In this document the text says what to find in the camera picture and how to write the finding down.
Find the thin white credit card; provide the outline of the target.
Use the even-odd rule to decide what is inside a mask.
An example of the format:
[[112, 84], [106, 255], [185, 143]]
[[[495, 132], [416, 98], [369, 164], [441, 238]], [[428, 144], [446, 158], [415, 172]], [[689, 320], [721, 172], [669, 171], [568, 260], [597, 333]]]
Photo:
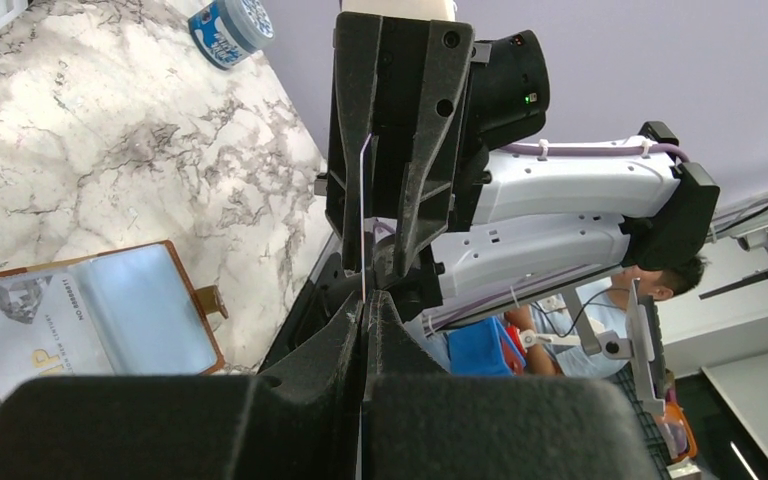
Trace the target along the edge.
[[361, 275], [361, 300], [367, 302], [367, 261], [366, 261], [366, 153], [372, 140], [372, 133], [368, 133], [359, 154], [359, 225], [360, 225], [360, 275]]

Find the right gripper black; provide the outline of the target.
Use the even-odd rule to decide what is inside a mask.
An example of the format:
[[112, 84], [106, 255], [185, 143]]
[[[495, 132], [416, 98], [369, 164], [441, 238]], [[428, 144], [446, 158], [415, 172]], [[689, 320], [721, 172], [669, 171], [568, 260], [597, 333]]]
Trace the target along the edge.
[[[337, 16], [334, 29], [326, 214], [345, 249], [360, 247], [361, 150], [372, 130], [381, 31], [380, 16], [349, 11]], [[399, 276], [447, 229], [455, 154], [442, 149], [457, 121], [473, 38], [466, 23], [428, 23], [393, 254]], [[549, 104], [546, 60], [533, 31], [475, 41], [460, 157], [539, 133]]]

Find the brown leather card holder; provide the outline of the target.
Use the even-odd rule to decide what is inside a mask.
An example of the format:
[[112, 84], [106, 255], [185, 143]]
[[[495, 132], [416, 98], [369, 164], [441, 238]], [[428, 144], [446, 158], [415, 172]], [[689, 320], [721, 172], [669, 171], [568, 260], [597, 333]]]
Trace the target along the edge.
[[0, 404], [46, 375], [205, 375], [224, 357], [169, 240], [0, 271]]

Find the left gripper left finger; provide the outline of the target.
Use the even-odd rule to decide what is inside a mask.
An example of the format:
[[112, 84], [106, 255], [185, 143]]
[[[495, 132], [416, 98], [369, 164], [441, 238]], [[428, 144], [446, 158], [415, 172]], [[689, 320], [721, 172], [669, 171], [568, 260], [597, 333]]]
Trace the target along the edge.
[[363, 303], [258, 375], [52, 376], [0, 406], [0, 479], [352, 479]]

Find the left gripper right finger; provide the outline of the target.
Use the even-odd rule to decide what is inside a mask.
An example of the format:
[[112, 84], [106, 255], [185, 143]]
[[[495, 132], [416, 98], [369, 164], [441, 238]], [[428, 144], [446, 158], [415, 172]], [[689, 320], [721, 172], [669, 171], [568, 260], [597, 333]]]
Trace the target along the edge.
[[391, 296], [363, 309], [367, 479], [659, 479], [628, 398], [592, 379], [453, 376], [411, 339]]

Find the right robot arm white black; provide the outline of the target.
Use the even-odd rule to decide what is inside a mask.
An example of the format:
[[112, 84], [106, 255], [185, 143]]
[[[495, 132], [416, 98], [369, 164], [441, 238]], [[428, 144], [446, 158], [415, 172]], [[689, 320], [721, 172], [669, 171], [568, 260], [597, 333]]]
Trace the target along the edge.
[[325, 215], [344, 269], [438, 325], [704, 245], [720, 189], [660, 122], [538, 141], [551, 93], [530, 30], [344, 11], [333, 31]]

